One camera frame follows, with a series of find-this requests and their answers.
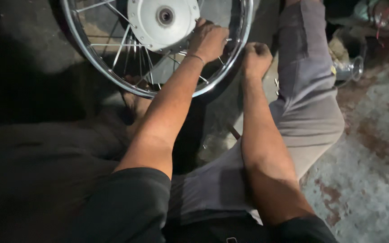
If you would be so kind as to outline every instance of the bare foot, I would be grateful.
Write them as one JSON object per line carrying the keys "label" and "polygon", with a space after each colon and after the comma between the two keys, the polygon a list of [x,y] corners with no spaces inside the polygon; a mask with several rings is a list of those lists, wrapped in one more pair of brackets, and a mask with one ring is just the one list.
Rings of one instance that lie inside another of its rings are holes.
{"label": "bare foot", "polygon": [[[127,75],[125,78],[131,84],[137,83],[140,79],[139,76],[131,77],[130,75]],[[134,122],[131,126],[127,127],[127,131],[129,132],[129,136],[131,138],[133,138],[133,136],[136,133],[139,124],[142,122],[142,119],[145,116],[145,113],[147,112],[148,107],[151,104],[152,100],[136,96],[130,92],[123,92],[122,97],[123,97],[127,107],[133,113]]]}

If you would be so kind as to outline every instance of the spoked wheel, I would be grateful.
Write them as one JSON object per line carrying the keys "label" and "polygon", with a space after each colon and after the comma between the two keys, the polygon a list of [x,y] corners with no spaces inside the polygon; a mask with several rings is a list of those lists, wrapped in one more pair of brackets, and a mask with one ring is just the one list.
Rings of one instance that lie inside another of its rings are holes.
{"label": "spoked wheel", "polygon": [[[244,47],[252,0],[61,0],[88,60],[123,89],[154,97],[187,53],[199,17],[228,27],[224,54],[205,65],[193,97],[216,86]],[[130,83],[126,75],[139,76]]]}

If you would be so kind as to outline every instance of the fist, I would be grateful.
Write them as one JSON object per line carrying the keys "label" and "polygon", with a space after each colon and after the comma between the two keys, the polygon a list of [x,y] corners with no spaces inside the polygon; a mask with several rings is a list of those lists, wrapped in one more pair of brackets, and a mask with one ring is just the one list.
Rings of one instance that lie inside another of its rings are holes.
{"label": "fist", "polygon": [[196,30],[190,41],[188,55],[196,55],[206,63],[223,54],[229,29],[214,25],[205,19],[198,19]]}
{"label": "fist", "polygon": [[246,53],[242,70],[247,78],[262,79],[269,69],[273,56],[266,44],[250,42],[246,45]]}

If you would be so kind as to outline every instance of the gray pants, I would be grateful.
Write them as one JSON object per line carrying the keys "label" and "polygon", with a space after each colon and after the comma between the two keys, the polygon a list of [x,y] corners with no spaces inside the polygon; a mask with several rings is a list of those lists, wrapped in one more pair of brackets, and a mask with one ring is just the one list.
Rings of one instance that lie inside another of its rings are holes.
{"label": "gray pants", "polygon": [[[312,0],[280,19],[280,96],[270,104],[301,177],[342,134],[324,7]],[[47,242],[67,229],[127,144],[109,113],[93,122],[0,127],[0,241]],[[169,218],[204,209],[252,210],[240,141],[217,160],[172,179]]]}
{"label": "gray pants", "polygon": [[[335,99],[323,5],[302,0],[284,9],[279,25],[280,95],[270,110],[301,178],[342,135],[344,120]],[[168,217],[184,218],[201,210],[253,210],[243,169],[238,140],[215,161],[174,176]]]}

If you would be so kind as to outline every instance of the white hub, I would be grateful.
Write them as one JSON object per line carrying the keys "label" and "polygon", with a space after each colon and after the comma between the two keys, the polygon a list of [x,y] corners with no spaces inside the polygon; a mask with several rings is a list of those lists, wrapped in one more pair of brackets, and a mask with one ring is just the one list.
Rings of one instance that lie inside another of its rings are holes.
{"label": "white hub", "polygon": [[197,0],[128,0],[127,14],[136,38],[158,53],[187,48],[200,17]]}

